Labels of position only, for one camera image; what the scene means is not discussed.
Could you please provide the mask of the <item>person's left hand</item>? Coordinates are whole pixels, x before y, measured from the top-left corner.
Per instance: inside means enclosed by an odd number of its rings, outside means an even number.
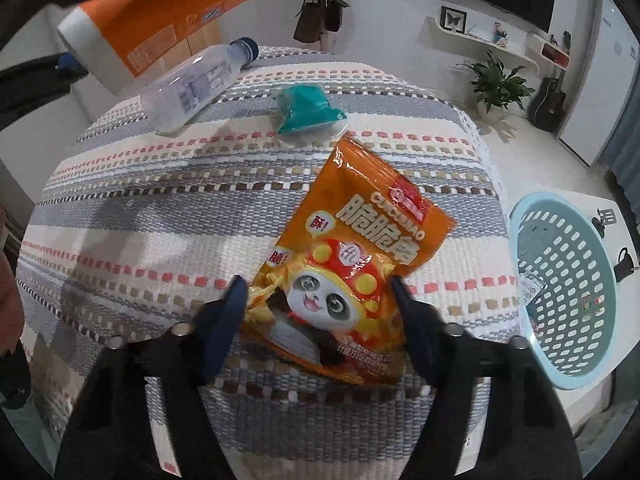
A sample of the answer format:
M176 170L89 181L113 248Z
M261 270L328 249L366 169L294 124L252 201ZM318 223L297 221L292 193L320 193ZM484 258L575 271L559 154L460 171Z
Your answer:
M0 259L0 354L13 352L20 341L25 323L20 293L14 272L4 252Z

